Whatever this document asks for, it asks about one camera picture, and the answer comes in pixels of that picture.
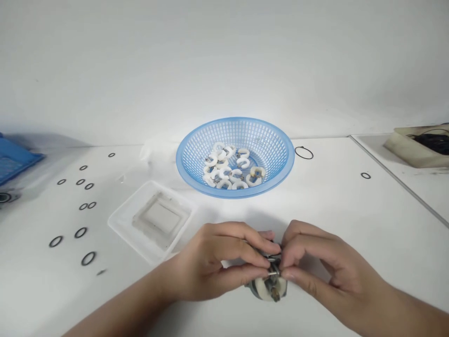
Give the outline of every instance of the o-ring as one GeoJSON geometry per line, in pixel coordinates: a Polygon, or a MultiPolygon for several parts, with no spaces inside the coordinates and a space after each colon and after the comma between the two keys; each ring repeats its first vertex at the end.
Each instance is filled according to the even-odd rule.
{"type": "Polygon", "coordinates": [[[313,152],[312,152],[311,150],[309,150],[308,148],[305,148],[305,147],[295,147],[295,153],[296,153],[297,156],[299,156],[299,157],[301,157],[301,158],[303,158],[303,159],[312,159],[312,158],[313,158],[313,152]],[[312,155],[312,157],[310,157],[310,158],[305,158],[305,157],[301,156],[298,152],[296,152],[296,149],[297,149],[297,148],[302,148],[302,149],[304,149],[304,150],[309,151],[310,154],[312,155]]]}
{"type": "Polygon", "coordinates": [[[80,229],[78,229],[75,233],[75,239],[79,239],[80,237],[82,237],[84,234],[86,234],[87,232],[87,227],[81,227],[80,229]]]}
{"type": "Polygon", "coordinates": [[[48,246],[50,248],[56,247],[61,243],[62,239],[64,239],[64,237],[62,235],[57,236],[53,240],[50,241],[50,244],[48,246]]]}
{"type": "Polygon", "coordinates": [[[88,253],[85,257],[83,257],[83,259],[81,260],[81,265],[82,266],[87,266],[89,264],[92,263],[92,261],[95,259],[95,256],[97,255],[97,253],[95,252],[90,252],[88,253]]]}

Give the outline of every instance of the blue plastic basket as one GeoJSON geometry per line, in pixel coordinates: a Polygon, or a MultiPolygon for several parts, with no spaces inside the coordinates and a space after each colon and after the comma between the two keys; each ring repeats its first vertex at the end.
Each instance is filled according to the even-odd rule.
{"type": "Polygon", "coordinates": [[[44,157],[34,154],[13,142],[4,139],[0,133],[0,185],[36,164],[44,157]]]}
{"type": "MultiPolygon", "coordinates": [[[[237,168],[235,157],[229,160],[237,168]]],[[[189,133],[178,147],[176,166],[186,183],[212,197],[240,199],[269,191],[280,184],[290,173],[295,160],[295,150],[289,137],[276,126],[255,118],[229,117],[203,124],[189,133]],[[244,190],[225,190],[208,186],[203,181],[204,161],[215,142],[234,145],[250,151],[250,168],[262,166],[266,170],[261,185],[244,190]]],[[[249,173],[250,168],[242,170],[249,173]]]]}

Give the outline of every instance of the white wall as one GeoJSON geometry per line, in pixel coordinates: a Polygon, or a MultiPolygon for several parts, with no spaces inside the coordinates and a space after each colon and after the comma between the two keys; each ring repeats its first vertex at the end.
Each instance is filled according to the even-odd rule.
{"type": "Polygon", "coordinates": [[[448,122],[448,91],[447,0],[0,1],[5,133],[138,144],[239,115],[389,132],[448,122]]]}

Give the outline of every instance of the white table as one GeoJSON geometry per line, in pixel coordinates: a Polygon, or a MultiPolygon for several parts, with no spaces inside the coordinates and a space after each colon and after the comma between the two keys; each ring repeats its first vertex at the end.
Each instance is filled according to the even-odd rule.
{"type": "MultiPolygon", "coordinates": [[[[202,205],[179,246],[208,221],[244,220],[258,230],[273,229],[280,240],[289,221],[301,219],[342,237],[388,282],[449,311],[449,230],[352,139],[293,142],[312,150],[314,159],[297,157],[289,177],[260,196],[222,200],[177,185],[202,205]]],[[[139,147],[54,150],[18,178],[15,184],[28,188],[0,211],[0,335],[58,336],[151,269],[107,225],[109,215],[148,178],[138,152],[139,147]],[[109,158],[111,152],[116,155],[109,158]],[[79,171],[82,165],[88,168],[79,171]],[[81,178],[95,186],[77,186],[81,178]],[[94,208],[78,210],[91,201],[97,202],[94,208]],[[74,239],[83,226],[86,235],[74,239]],[[57,235],[64,240],[49,248],[57,235]],[[96,259],[82,267],[81,259],[93,250],[96,259]]],[[[260,301],[243,287],[216,300],[178,303],[150,333],[274,334],[355,336],[292,284],[279,303],[260,301]]]]}

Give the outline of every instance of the black o-ring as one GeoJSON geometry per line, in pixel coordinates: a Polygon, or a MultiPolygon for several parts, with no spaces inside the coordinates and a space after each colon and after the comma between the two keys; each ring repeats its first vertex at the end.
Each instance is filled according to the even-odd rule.
{"type": "Polygon", "coordinates": [[[62,235],[59,235],[59,236],[55,237],[53,240],[51,240],[50,244],[48,246],[50,248],[56,247],[61,243],[62,239],[64,239],[64,237],[62,235]]]}
{"type": "Polygon", "coordinates": [[[92,261],[95,259],[95,256],[96,256],[96,255],[97,255],[97,253],[95,253],[95,252],[87,253],[86,256],[84,256],[83,259],[81,260],[81,265],[82,265],[82,266],[87,266],[87,265],[91,264],[92,261]],[[92,255],[91,259],[90,259],[88,262],[86,262],[86,258],[87,258],[88,256],[90,256],[90,255],[92,255]]]}
{"type": "Polygon", "coordinates": [[[79,239],[80,237],[82,237],[84,234],[86,234],[87,232],[87,227],[81,227],[80,229],[78,229],[75,233],[75,239],[79,239]]]}
{"type": "Polygon", "coordinates": [[[312,152],[311,150],[309,150],[308,148],[305,148],[305,147],[295,147],[295,153],[296,153],[297,156],[301,157],[302,159],[312,159],[312,158],[313,158],[313,152],[312,152]],[[312,157],[310,157],[310,158],[305,158],[305,157],[301,156],[300,154],[298,154],[298,152],[296,152],[296,149],[297,149],[297,148],[302,148],[302,149],[304,149],[304,150],[309,151],[310,154],[312,155],[312,157]]]}
{"type": "Polygon", "coordinates": [[[5,204],[13,198],[13,196],[11,194],[6,193],[6,192],[0,193],[0,196],[6,196],[6,200],[0,201],[0,204],[5,204]]]}

